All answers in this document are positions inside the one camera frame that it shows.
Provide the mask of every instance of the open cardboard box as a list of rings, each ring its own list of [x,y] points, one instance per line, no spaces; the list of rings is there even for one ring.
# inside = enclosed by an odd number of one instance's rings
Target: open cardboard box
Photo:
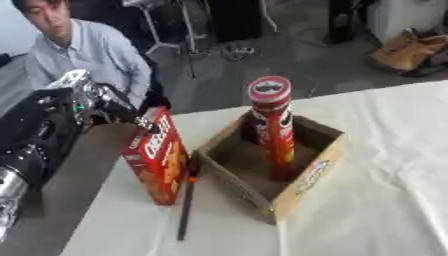
[[[324,171],[342,154],[343,133],[305,117],[294,117],[297,178],[290,182],[269,179],[269,162],[257,145],[252,115],[245,114],[198,149],[203,168],[237,198],[257,209],[268,223],[285,217]]]

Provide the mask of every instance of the light blue shirt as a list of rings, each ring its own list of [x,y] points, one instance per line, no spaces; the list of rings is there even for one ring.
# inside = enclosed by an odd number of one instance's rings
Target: light blue shirt
[[[26,61],[34,89],[46,87],[68,71],[86,69],[95,82],[116,86],[138,108],[150,86],[151,69],[135,47],[110,26],[76,19],[72,24],[68,48],[57,46],[43,35],[36,39]]]

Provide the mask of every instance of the pringles lid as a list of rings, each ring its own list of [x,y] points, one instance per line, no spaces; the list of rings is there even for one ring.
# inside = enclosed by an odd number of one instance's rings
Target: pringles lid
[[[261,77],[249,85],[248,94],[255,105],[279,107],[290,100],[291,82],[281,76]]]

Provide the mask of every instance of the black pen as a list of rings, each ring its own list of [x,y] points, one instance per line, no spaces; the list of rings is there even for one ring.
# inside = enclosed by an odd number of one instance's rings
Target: black pen
[[[187,178],[187,188],[185,192],[184,205],[182,206],[182,215],[180,217],[179,231],[177,233],[177,241],[184,241],[188,228],[188,220],[190,216],[191,201],[193,200],[194,185],[201,169],[200,160],[196,152],[193,152],[188,163],[189,175]]]

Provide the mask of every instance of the white table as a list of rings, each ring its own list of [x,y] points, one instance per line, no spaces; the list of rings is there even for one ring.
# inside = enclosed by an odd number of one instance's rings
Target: white table
[[[120,160],[62,255],[447,254],[448,82],[294,101],[293,109],[345,131],[345,156],[277,227],[205,176],[187,240],[177,242],[181,205],[154,206]],[[191,150],[246,110],[175,122]]]

